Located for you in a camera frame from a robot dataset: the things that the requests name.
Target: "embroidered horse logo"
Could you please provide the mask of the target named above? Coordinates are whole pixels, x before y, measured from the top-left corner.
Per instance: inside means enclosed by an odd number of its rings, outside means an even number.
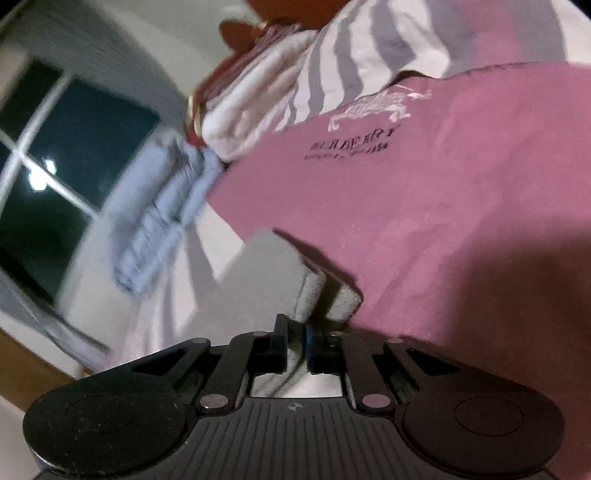
[[[372,115],[373,113],[392,112],[388,118],[393,124],[395,124],[399,120],[411,116],[404,104],[404,100],[407,97],[412,100],[426,100],[430,99],[432,95],[431,90],[423,94],[415,92],[404,85],[396,85],[396,87],[410,90],[411,93],[387,93],[386,91],[383,91],[377,95],[364,97],[348,107],[344,112],[337,113],[330,117],[329,132],[338,130],[340,127],[339,122],[343,119],[357,120],[358,118],[363,118]]]

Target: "pink shirt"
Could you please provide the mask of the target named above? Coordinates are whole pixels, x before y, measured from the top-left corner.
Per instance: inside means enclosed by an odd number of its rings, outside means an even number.
[[[267,134],[210,203],[354,278],[354,326],[547,394],[567,419],[554,472],[591,478],[589,85],[563,64],[409,79]]]

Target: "blue cloth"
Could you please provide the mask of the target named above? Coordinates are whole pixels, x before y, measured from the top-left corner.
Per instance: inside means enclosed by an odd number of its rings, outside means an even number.
[[[108,250],[116,268],[135,236],[144,212],[181,167],[174,142],[161,129],[140,149],[111,191],[101,212],[109,224]]]
[[[223,170],[209,148],[200,151],[186,142],[174,142],[166,154],[175,157],[172,164],[177,170],[143,212],[115,266],[117,284],[135,295],[143,295],[154,286]]]

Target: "striped towel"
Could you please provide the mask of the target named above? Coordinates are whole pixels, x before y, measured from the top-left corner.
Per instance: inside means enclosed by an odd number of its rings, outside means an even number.
[[[591,21],[569,0],[351,0],[310,49],[277,131],[416,71],[445,78],[496,64],[591,63]]]

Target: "brown fabric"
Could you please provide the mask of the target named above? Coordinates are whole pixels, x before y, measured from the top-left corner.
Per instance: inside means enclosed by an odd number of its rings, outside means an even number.
[[[255,46],[257,38],[265,34],[265,25],[252,25],[241,20],[223,20],[217,30],[224,43],[237,53],[246,53]]]
[[[246,0],[259,17],[267,21],[290,20],[306,30],[320,30],[349,0]]]
[[[0,329],[0,395],[25,411],[39,396],[72,378]]]

